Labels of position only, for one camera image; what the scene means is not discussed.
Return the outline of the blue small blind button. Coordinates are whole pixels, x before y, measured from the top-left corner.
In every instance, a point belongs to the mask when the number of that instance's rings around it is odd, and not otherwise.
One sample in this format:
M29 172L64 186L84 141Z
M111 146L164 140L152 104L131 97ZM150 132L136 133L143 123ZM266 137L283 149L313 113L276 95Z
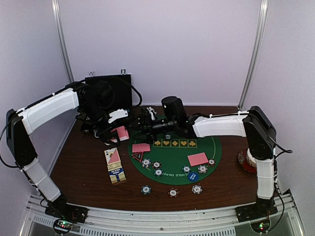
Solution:
M196 172L190 172L188 174L188 180L191 182L196 182L199 180L199 174Z

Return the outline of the blue green chip stack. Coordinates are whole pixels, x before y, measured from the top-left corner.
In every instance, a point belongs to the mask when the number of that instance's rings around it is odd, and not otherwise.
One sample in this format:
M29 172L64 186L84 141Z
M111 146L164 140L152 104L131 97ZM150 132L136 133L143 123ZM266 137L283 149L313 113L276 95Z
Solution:
M151 187L148 186L148 185L143 185L143 186L141 187L141 193L142 193L143 195L148 195L148 194L151 193L151 191L152 191L152 189L151 189Z

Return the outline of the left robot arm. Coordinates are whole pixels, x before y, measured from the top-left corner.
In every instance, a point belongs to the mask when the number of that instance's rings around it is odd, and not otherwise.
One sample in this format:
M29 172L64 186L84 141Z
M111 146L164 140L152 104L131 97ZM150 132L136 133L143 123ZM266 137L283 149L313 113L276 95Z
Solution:
M73 82L26 107L10 109L6 113L6 124L1 135L12 153L15 165L48 201L49 207L59 218L67 218L71 208L66 196L50 178L47 168L42 167L40 155L55 156L58 134L62 125L54 119L67 112L77 110L88 117L88 124L96 130L97 137L109 144L119 140L114 130L118 120L128 116L127 110L109 110L105 106L102 85L95 87L84 82Z

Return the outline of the blue pink chip stack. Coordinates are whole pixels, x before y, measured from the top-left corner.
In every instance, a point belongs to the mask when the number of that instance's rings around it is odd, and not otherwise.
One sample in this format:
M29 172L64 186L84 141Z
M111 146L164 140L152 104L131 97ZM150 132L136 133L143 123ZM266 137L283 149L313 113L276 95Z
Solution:
M194 185L191 190L194 194L201 194L203 191L202 186L199 184Z

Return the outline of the red black 100 chip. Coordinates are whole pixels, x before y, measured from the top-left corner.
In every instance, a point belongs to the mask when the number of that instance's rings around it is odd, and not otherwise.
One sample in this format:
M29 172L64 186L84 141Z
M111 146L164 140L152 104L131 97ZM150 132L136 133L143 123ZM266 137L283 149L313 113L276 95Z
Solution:
M152 167L154 169L160 169L161 168L161 163L159 161L155 161L152 163Z

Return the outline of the pink backed card deck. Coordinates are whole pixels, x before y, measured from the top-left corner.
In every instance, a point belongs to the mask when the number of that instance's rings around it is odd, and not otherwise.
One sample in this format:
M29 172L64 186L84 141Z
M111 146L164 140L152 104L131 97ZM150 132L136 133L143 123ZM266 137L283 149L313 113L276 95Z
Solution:
M128 131L124 126L117 127L113 129L111 132L114 133L115 131L117 132L120 142L129 139Z

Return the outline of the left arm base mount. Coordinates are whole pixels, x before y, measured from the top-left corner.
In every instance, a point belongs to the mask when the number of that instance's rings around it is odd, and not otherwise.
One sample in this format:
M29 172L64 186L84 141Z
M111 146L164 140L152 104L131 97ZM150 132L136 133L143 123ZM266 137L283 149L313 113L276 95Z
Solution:
M66 201L48 202L45 214L61 218L72 223L85 223L88 209L82 206L69 205Z

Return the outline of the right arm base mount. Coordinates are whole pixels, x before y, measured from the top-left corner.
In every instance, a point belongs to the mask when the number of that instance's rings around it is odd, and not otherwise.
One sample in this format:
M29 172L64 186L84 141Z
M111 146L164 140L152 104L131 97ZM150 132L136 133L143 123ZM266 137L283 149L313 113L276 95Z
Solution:
M275 214L278 209L275 205L267 206L264 204L254 203L235 208L238 222L253 221L260 218L267 218L270 214Z

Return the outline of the blue pink chips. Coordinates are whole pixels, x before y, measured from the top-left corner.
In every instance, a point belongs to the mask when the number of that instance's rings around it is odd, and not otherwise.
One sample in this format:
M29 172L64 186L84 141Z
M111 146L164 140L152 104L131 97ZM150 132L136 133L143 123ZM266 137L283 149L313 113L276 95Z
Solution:
M208 169L207 169L207 166L205 166L205 165L200 165L200 166L198 166L198 172L200 173L200 174L205 174L205 173L207 173L207 171L208 171Z
M141 164L142 164L142 167L148 168L148 167L150 167L150 165L151 165L151 160L145 158L145 159L142 160Z

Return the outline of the pink cards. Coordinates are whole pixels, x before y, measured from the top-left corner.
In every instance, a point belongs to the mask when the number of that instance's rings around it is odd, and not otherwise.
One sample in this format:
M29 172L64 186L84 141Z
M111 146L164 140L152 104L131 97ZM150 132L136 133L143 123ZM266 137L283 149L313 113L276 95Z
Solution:
M141 143L141 144L133 144L132 145L132 152L133 153L138 153L138 152L149 152L151 151L151 146L146 143Z
M206 153L202 152L202 153L188 155L188 161L189 161L190 166L194 167L194 166L208 163L208 158L206 156Z

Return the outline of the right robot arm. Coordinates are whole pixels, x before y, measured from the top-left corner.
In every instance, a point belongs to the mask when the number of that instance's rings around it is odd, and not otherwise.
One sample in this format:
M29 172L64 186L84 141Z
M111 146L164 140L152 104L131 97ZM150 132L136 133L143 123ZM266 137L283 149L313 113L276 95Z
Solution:
M152 108L141 109L129 127L146 136L149 143L162 133L175 132L187 139L210 136L239 136L247 138L249 151L256 162L257 197L252 212L264 216L272 206L276 177L276 129L259 106L248 111L225 115L196 113L187 116L182 100L168 96L161 101L164 117L158 118Z

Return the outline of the red black chip stack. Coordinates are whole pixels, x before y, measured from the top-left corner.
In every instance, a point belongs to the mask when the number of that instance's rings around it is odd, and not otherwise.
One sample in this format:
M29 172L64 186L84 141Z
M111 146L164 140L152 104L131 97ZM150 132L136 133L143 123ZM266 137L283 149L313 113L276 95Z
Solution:
M168 196L171 198L176 198L179 195L179 190L176 188L170 188L168 191Z

